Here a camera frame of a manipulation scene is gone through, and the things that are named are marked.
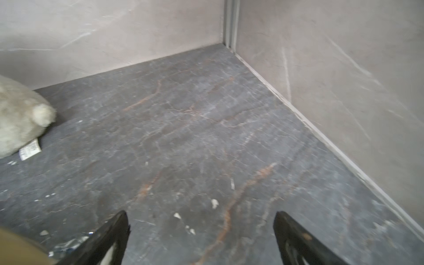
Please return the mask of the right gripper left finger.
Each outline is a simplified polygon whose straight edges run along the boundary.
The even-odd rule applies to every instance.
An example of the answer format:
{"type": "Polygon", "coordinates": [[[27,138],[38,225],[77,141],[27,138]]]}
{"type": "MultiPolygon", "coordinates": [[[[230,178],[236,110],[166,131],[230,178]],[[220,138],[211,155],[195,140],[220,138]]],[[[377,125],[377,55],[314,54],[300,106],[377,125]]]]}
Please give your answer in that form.
{"type": "Polygon", "coordinates": [[[59,265],[121,265],[130,235],[128,214],[121,210],[85,242],[58,261],[59,265]]]}

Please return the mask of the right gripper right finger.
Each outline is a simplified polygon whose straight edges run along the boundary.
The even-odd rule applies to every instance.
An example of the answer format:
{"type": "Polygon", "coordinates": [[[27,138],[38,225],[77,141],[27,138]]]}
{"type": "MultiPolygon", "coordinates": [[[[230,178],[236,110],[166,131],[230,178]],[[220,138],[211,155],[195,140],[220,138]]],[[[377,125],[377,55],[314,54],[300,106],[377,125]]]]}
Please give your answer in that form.
{"type": "Polygon", "coordinates": [[[273,229],[285,265],[347,265],[286,212],[276,213],[273,229]]]}

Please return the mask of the cream wavy glass vase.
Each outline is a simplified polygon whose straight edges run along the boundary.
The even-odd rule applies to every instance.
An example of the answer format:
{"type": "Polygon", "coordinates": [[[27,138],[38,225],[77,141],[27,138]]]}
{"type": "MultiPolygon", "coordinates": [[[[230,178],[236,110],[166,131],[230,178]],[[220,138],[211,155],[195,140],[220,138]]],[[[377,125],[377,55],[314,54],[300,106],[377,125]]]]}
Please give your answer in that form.
{"type": "Polygon", "coordinates": [[[36,242],[1,228],[1,265],[58,265],[36,242]]]}

